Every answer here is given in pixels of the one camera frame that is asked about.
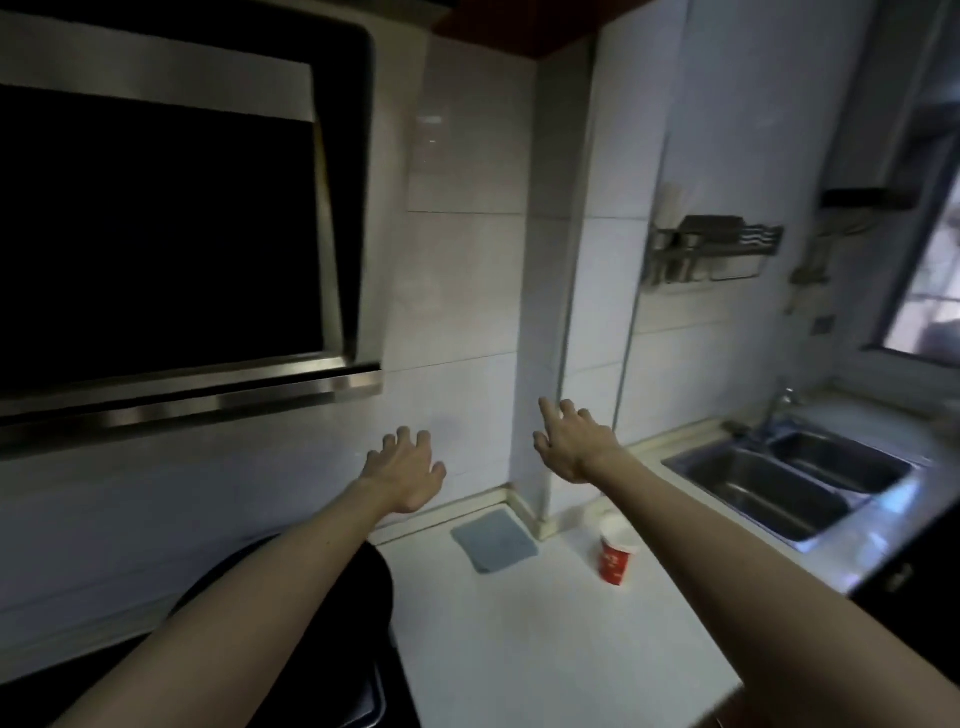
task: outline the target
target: double sink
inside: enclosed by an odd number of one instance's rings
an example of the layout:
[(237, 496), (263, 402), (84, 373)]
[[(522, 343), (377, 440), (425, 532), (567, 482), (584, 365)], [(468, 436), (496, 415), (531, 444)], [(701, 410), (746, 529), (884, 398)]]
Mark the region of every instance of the double sink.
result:
[(788, 421), (769, 437), (695, 449), (663, 461), (799, 551), (916, 465), (812, 425)]

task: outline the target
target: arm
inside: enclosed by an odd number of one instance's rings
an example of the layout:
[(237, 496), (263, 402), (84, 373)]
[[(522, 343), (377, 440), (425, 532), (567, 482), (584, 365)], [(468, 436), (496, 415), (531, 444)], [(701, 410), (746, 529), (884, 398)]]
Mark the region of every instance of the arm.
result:
[(544, 464), (634, 525), (778, 725), (960, 725), (960, 691), (840, 594), (652, 474), (587, 410), (540, 401)]
[(84, 695), (58, 728), (240, 728), (250, 721), (326, 593), (373, 527), (439, 491), (430, 434), (401, 427), (309, 521), (244, 559)]

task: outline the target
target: metal rack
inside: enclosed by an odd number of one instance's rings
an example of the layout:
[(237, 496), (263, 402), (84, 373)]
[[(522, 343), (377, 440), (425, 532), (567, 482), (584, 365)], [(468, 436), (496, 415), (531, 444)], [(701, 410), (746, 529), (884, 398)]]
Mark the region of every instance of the metal rack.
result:
[[(691, 283), (701, 261), (717, 258), (776, 255), (783, 239), (783, 226), (746, 225), (732, 215), (687, 215), (674, 230), (653, 229), (643, 265), (643, 282), (649, 285)], [(756, 278), (763, 264), (749, 276), (709, 280)]]

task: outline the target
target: forearm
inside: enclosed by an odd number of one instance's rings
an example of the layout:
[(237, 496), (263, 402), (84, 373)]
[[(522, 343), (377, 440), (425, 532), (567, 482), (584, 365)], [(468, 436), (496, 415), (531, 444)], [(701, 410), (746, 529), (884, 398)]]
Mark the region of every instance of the forearm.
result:
[(377, 489), (349, 487), (177, 613), (58, 726), (246, 725), (388, 510)]
[(588, 475), (781, 723), (892, 728), (960, 716), (960, 692), (881, 625), (625, 450), (599, 456)]

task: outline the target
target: wall outlet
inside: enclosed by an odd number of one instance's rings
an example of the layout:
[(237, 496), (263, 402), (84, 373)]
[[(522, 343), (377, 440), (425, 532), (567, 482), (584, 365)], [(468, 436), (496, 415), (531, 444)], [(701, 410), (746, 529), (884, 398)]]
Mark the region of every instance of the wall outlet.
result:
[(828, 316), (817, 316), (813, 320), (813, 326), (810, 327), (810, 336), (826, 336), (833, 333), (833, 327), (837, 323), (837, 316), (831, 313)]

